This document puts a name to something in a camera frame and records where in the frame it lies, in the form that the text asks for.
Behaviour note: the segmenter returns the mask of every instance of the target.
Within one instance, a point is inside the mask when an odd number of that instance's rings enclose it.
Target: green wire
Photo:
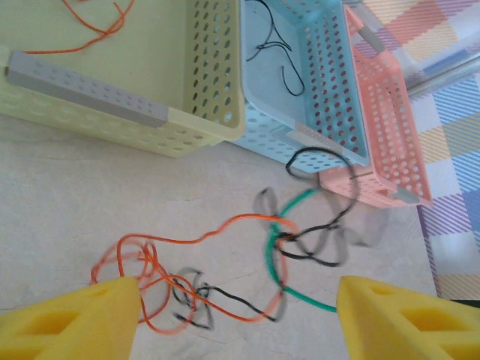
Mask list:
[[[283,210],[280,212],[278,216],[281,218],[284,218],[290,212],[290,210],[295,208],[300,203],[303,203],[306,199],[314,195],[317,191],[318,191],[317,189],[308,189],[303,193],[300,193],[297,197],[295,197],[288,204],[286,204],[286,206],[283,208]],[[279,232],[278,225],[276,223],[273,223],[271,225],[270,234],[268,235],[267,245],[265,246],[265,262],[267,264],[270,277],[275,281],[275,283],[277,283],[277,285],[281,286],[280,279],[278,278],[278,274],[275,271],[275,266],[273,263],[273,252],[274,252],[275,242],[277,241],[278,232]],[[283,290],[286,293],[289,293],[291,296],[294,296],[297,299],[300,299],[303,302],[306,302],[307,304],[313,305],[317,308],[320,308],[326,311],[330,311],[332,313],[337,312],[337,308],[335,306],[327,305],[320,301],[317,301],[314,298],[311,298],[310,296],[306,296],[301,292],[298,292],[292,289],[289,286],[285,286]]]

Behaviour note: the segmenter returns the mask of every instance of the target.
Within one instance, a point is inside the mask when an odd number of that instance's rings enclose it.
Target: yellow foam block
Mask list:
[[[480,359],[474,307],[347,276],[337,310],[352,360]]]
[[[0,316],[0,360],[128,359],[140,314],[121,277]]]

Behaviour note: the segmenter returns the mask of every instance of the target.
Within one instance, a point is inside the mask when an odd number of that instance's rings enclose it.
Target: checkered tablecloth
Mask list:
[[[480,51],[480,0],[343,0],[403,68],[407,85]],[[356,47],[374,51],[359,36]]]
[[[407,85],[480,51],[480,0],[343,0],[399,60]],[[374,50],[358,35],[355,46]],[[419,207],[438,295],[480,299],[480,72],[412,102],[433,207]]]
[[[419,207],[438,295],[480,299],[480,73],[412,102],[433,207]]]

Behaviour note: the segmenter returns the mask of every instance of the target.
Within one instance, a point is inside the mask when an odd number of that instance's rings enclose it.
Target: white floor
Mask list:
[[[92,265],[125,233],[196,238],[251,212],[255,195],[269,185],[280,203],[305,187],[279,163],[230,144],[173,160],[0,115],[0,311],[87,286]],[[317,196],[292,219],[306,227],[330,216]],[[346,224],[378,246],[351,247],[348,263],[337,269],[290,262],[292,286],[329,304],[342,275],[435,293],[414,208],[359,205]],[[205,272],[202,280],[262,307],[275,292],[263,262],[265,240],[263,228],[251,221],[202,244],[157,248],[168,271],[193,266]],[[155,300],[152,293],[153,308]],[[212,300],[250,314],[220,295]],[[176,306],[167,308],[160,325],[177,324],[171,309]],[[278,324],[248,325],[216,312],[214,319],[214,331],[189,328],[177,337],[140,326],[131,358],[347,359],[336,315],[293,298]]]

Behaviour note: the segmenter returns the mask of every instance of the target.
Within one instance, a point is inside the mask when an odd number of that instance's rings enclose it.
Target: metal rod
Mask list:
[[[457,83],[480,71],[480,52],[465,58],[462,62],[455,64],[447,71],[440,73],[430,79],[421,80],[408,88],[408,95],[411,98],[422,95],[425,92],[435,92],[438,89]]]

